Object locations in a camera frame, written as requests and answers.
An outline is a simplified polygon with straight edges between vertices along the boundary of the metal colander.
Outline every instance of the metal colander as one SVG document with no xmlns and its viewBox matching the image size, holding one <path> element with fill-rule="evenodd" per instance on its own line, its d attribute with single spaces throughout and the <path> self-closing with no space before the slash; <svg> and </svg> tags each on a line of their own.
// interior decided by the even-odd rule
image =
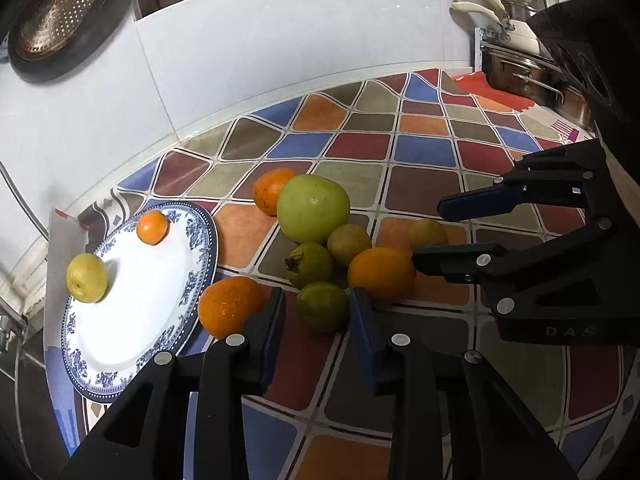
<svg viewBox="0 0 640 480">
<path fill-rule="evenodd" d="M 18 53 L 46 56 L 63 47 L 101 0 L 31 0 L 20 20 Z"/>
</svg>

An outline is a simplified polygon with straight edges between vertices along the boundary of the large green fruit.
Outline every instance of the large green fruit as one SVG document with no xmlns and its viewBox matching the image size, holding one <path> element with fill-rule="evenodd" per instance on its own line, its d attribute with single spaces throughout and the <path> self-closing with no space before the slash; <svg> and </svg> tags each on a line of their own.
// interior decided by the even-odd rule
<svg viewBox="0 0 640 480">
<path fill-rule="evenodd" d="M 289 180 L 280 192 L 278 223 L 292 240 L 324 244 L 335 228 L 347 223 L 350 208 L 349 196 L 338 184 L 302 174 Z"/>
<path fill-rule="evenodd" d="M 311 283 L 298 294 L 296 311 L 309 330 L 335 332 L 349 317 L 349 298 L 333 283 Z"/>
<path fill-rule="evenodd" d="M 296 288 L 305 288 L 313 282 L 325 282 L 334 272 L 331 254 L 315 242 L 306 242 L 293 249 L 284 259 L 284 265 L 287 279 Z"/>
</svg>

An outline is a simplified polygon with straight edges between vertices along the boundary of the blue floral pattern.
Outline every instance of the blue floral pattern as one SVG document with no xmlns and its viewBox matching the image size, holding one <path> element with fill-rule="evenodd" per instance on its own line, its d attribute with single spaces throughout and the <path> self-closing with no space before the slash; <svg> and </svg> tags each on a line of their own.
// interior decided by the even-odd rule
<svg viewBox="0 0 640 480">
<path fill-rule="evenodd" d="M 87 359 L 89 355 L 82 355 L 82 316 L 78 316 L 79 309 L 86 308 L 73 297 L 69 297 L 65 317 L 62 323 L 63 359 L 72 383 L 85 397 L 95 402 L 113 402 L 115 397 L 142 370 L 149 359 L 159 351 L 167 350 L 177 353 L 187 341 L 196 325 L 196 304 L 204 288 L 212 281 L 216 267 L 217 235 L 215 224 L 211 216 L 200 206 L 185 202 L 163 202 L 137 213 L 128 221 L 117 227 L 107 239 L 98 246 L 96 254 L 106 263 L 110 260 L 110 251 L 116 246 L 117 238 L 122 233 L 135 231 L 136 223 L 145 212 L 160 210 L 172 224 L 174 233 L 184 234 L 189 245 L 191 256 L 188 268 L 185 269 L 186 279 L 184 288 L 178 299 L 177 310 L 174 311 L 148 348 L 132 364 L 124 364 L 118 368 L 98 369 L 95 358 Z M 126 250 L 130 242 L 121 242 L 118 250 Z"/>
</svg>

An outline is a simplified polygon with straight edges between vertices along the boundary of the red cloth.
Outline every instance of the red cloth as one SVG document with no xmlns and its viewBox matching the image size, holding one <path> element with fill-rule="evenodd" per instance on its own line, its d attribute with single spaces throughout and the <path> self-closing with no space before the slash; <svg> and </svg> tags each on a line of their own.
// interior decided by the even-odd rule
<svg viewBox="0 0 640 480">
<path fill-rule="evenodd" d="M 481 95 L 482 97 L 496 101 L 519 112 L 531 108 L 535 104 L 535 102 L 526 97 L 520 97 L 491 88 L 486 81 L 484 72 L 474 72 L 472 74 L 456 76 L 453 78 L 453 81 L 465 92 Z"/>
</svg>

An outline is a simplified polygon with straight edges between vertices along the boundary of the white plate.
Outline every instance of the white plate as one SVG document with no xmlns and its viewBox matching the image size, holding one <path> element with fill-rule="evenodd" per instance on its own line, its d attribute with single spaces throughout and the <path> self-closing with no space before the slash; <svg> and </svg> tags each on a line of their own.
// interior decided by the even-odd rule
<svg viewBox="0 0 640 480">
<path fill-rule="evenodd" d="M 170 222 L 154 246 L 140 241 L 136 223 L 152 209 Z M 96 402 L 113 402 L 157 352 L 177 353 L 195 326 L 200 294 L 212 281 L 218 254 L 209 213 L 187 202 L 146 209 L 95 250 L 109 271 L 97 303 L 69 295 L 62 325 L 65 368 L 75 388 Z"/>
</svg>

